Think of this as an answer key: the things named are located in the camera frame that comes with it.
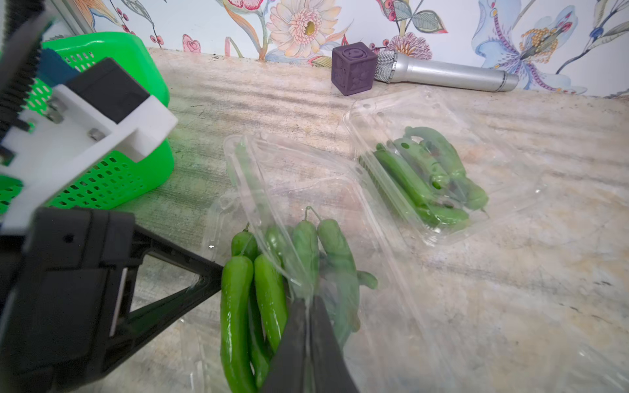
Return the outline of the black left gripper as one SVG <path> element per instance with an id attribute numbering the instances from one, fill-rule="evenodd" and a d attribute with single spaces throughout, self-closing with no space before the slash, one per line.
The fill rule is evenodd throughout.
<path id="1" fill-rule="evenodd" d="M 150 255 L 193 285 L 131 310 Z M 1 240 L 3 391 L 66 391 L 104 378 L 220 291 L 223 267 L 139 225 L 132 214 L 40 208 Z"/>

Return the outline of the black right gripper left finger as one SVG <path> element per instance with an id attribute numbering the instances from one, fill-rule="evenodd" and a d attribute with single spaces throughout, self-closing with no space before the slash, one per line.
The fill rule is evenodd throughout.
<path id="1" fill-rule="evenodd" d="M 304 299 L 297 299 L 291 305 L 283 337 L 260 392 L 304 391 L 306 331 L 306 302 Z"/>

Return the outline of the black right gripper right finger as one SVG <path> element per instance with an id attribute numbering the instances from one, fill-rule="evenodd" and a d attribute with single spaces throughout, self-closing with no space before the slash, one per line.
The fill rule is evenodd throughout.
<path id="1" fill-rule="evenodd" d="M 334 335 L 329 314 L 320 296 L 309 308 L 309 346 L 314 392 L 358 392 Z"/>

